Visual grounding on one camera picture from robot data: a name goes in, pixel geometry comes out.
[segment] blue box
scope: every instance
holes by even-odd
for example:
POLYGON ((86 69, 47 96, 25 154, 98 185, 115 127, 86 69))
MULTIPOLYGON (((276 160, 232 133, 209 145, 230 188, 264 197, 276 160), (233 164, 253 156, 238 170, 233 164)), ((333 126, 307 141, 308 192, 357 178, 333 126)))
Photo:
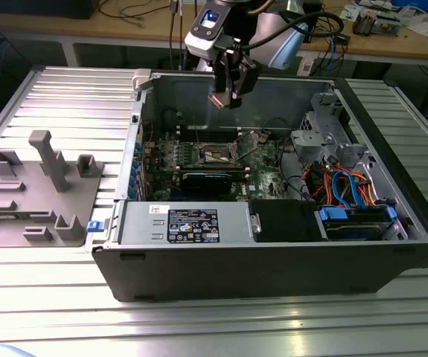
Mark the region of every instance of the blue box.
POLYGON ((391 4, 394 6, 404 7, 413 6, 428 13, 428 0, 392 0, 391 4))

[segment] table leg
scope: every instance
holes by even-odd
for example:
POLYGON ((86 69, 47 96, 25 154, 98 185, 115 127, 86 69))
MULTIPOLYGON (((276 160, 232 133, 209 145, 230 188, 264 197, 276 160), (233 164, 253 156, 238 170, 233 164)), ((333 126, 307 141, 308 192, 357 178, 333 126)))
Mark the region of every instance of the table leg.
POLYGON ((305 52, 301 56, 300 66, 298 67, 298 71, 296 74, 298 76, 306 76, 310 75, 311 69, 313 68, 313 64, 318 54, 316 52, 305 52))
POLYGON ((74 50, 74 43, 72 41, 63 40, 60 42, 63 47, 63 53, 65 54, 66 64, 69 67, 80 67, 78 64, 77 54, 74 50))

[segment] power supply label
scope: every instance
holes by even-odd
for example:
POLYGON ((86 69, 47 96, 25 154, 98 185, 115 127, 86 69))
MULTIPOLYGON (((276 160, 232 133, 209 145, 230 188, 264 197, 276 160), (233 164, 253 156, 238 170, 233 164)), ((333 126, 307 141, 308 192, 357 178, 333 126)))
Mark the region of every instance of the power supply label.
POLYGON ((220 242, 217 210, 169 210, 167 229, 170 243, 220 242))

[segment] wooden table top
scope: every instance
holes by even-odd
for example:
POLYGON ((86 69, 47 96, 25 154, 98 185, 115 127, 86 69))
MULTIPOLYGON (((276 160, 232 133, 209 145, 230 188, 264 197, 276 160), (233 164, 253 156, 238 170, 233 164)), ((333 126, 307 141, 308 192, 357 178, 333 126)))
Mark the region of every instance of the wooden table top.
MULTIPOLYGON (((119 0, 122 5, 142 4, 142 0, 119 0)), ((326 10, 339 14, 341 7, 350 4, 348 0, 325 0, 326 10)), ((128 13, 142 13, 156 7, 165 6, 167 0, 153 0, 150 4, 134 7, 128 13)), ((103 10, 118 15, 116 0, 109 1, 103 10)), ((183 36, 194 20, 194 6, 184 6, 183 36)), ((174 25, 174 40, 179 41, 179 17, 174 25)), ((41 33, 68 36, 102 36, 121 39, 168 40, 170 27, 169 9, 159 10, 143 16, 140 25, 113 19, 96 12, 90 20, 65 19, 48 16, 5 15, 0 14, 0 30, 6 33, 41 33)), ((345 22, 344 34, 351 36, 349 54, 372 56, 406 57, 428 60, 428 37, 419 35, 407 28, 401 28, 398 36, 356 36, 352 32, 352 22, 345 22)), ((313 39, 303 44, 302 50, 326 51, 328 44, 323 39, 313 39)))

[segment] electronic equipment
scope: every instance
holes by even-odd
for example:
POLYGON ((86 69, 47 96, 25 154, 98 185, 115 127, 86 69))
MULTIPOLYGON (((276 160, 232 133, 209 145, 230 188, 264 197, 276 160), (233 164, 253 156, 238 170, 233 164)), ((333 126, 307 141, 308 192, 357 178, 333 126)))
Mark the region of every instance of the electronic equipment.
POLYGON ((89 19, 100 0, 0 0, 0 13, 89 19))
POLYGON ((346 81, 261 77, 219 112, 211 80, 133 79, 115 207, 92 248, 116 299, 375 292, 428 266, 428 202, 346 81))
POLYGON ((185 37, 187 49, 212 67, 214 105, 234 109, 252 91, 260 66, 289 67, 305 36, 330 37, 344 28, 342 20, 321 10, 317 1, 302 0, 207 0, 185 37), (324 17, 336 28, 317 33, 313 29, 324 17))
POLYGON ((395 15, 375 13, 373 10, 363 9, 353 24, 355 35, 369 36, 392 35, 397 36, 400 29, 400 20, 395 15))

